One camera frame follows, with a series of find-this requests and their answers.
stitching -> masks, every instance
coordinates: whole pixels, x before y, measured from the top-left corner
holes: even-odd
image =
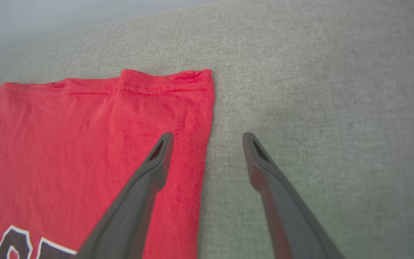
[[[82,91],[82,90],[91,90],[90,88],[84,88],[84,89],[79,89],[77,91]],[[109,90],[108,88],[92,88],[92,90]],[[123,90],[129,93],[134,93],[134,94],[139,94],[139,95],[151,95],[151,96],[156,96],[156,95],[164,95],[164,94],[171,94],[171,93],[178,93],[178,92],[207,92],[208,90],[205,88],[197,88],[197,89],[174,89],[174,90],[170,90],[170,91],[165,91],[165,92],[161,92],[161,93],[157,93],[157,94],[152,94],[152,93],[142,93],[142,92],[138,92],[138,91],[134,91],[134,90],[129,90],[129,89],[117,89],[114,88],[113,90],[117,91],[117,90]],[[15,97],[15,98],[44,98],[44,97],[62,97],[62,96],[68,96],[68,95],[110,95],[112,93],[91,93],[91,92],[85,92],[85,93],[81,93],[81,92],[70,92],[70,93],[66,93],[63,95],[38,95],[38,96],[33,96],[33,95],[23,95],[23,94],[15,94],[11,97]]]

red fabric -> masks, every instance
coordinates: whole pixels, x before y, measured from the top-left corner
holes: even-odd
[[[78,250],[161,135],[174,134],[144,258],[197,256],[212,72],[0,86],[0,242],[10,225]]]

red t-shirt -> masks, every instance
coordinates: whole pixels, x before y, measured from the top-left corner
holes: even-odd
[[[72,257],[165,132],[143,258],[196,258],[213,101],[210,70],[1,85],[0,258]]]

gray couch cushion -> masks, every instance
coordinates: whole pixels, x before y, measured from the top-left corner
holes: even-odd
[[[0,51],[0,84],[213,69],[199,258],[272,258],[252,131],[347,258],[414,258],[414,1],[224,1]]]

t-shirt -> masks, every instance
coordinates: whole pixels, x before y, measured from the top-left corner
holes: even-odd
[[[165,132],[143,258],[197,256],[211,70],[0,86],[0,258],[72,258]]]

